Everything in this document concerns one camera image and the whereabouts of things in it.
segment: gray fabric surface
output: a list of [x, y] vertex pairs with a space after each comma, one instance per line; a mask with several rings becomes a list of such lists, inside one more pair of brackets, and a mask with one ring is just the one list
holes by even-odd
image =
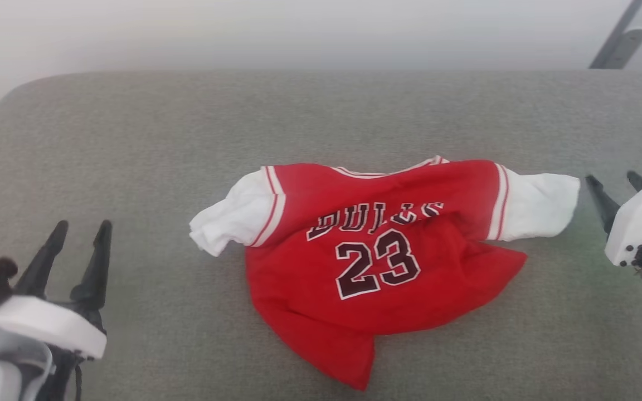
[[611, 266], [585, 189], [490, 305], [377, 339], [366, 393], [316, 371], [250, 304], [243, 249], [215, 259], [188, 221], [260, 165], [393, 171], [432, 155], [519, 173], [595, 173], [620, 201], [642, 172], [642, 75], [112, 73], [0, 103], [0, 254], [27, 264], [59, 219], [49, 282], [66, 297], [114, 222], [105, 358], [84, 399], [642, 399], [642, 280]]

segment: number 23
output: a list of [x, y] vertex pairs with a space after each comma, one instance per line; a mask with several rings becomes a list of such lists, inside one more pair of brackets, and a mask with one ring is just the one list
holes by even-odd
[[[410, 243], [400, 231], [391, 228], [381, 234], [373, 248], [376, 259], [384, 258], [388, 263], [389, 271], [380, 274], [380, 280], [385, 284], [400, 285], [420, 274], [420, 266], [410, 250]], [[355, 255], [355, 259], [351, 266], [336, 279], [342, 300], [380, 290], [375, 274], [364, 275], [373, 266], [371, 249], [364, 243], [340, 243], [336, 246], [336, 259], [351, 259], [352, 255]]]

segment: white sleeve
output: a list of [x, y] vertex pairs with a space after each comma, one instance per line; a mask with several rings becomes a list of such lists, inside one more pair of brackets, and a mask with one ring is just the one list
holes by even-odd
[[557, 236], [569, 224], [578, 202], [581, 181], [570, 175], [519, 175], [497, 165], [500, 193], [489, 239]]
[[229, 241], [260, 246], [281, 219], [285, 195], [273, 167], [242, 177], [227, 198], [206, 208], [189, 222], [197, 246], [219, 256]]

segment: red jersey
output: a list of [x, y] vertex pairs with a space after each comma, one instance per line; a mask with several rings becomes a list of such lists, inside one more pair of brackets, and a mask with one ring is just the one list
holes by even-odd
[[374, 335], [437, 327], [494, 299], [527, 256], [482, 241], [555, 236], [578, 188], [486, 160], [390, 174], [276, 165], [243, 177], [190, 235], [214, 256], [245, 244], [260, 315], [323, 373], [364, 389]]

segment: red stripe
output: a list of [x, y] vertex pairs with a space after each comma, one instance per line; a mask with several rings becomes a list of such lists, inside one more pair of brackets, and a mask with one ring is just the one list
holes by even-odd
[[507, 170], [502, 167], [502, 174], [504, 174], [504, 202], [502, 202], [502, 215], [499, 216], [499, 231], [497, 232], [497, 239], [502, 236], [502, 228], [504, 228], [504, 210], [507, 208], [507, 198], [509, 198], [509, 177], [507, 177]]
[[264, 225], [262, 228], [262, 231], [257, 234], [257, 238], [254, 239], [254, 242], [252, 242], [251, 246], [255, 246], [257, 244], [257, 241], [259, 241], [259, 238], [262, 236], [262, 233], [266, 231], [267, 227], [269, 227], [269, 224], [272, 222], [272, 217], [274, 216], [274, 210], [276, 209], [276, 201], [278, 198], [278, 195], [276, 194], [276, 191], [274, 189], [274, 184], [272, 184], [272, 178], [269, 175], [269, 168], [264, 167], [264, 171], [267, 173], [267, 180], [269, 181], [269, 187], [272, 188], [272, 192], [274, 193], [274, 202], [272, 203], [272, 211], [269, 213], [269, 218], [267, 219], [267, 223]]

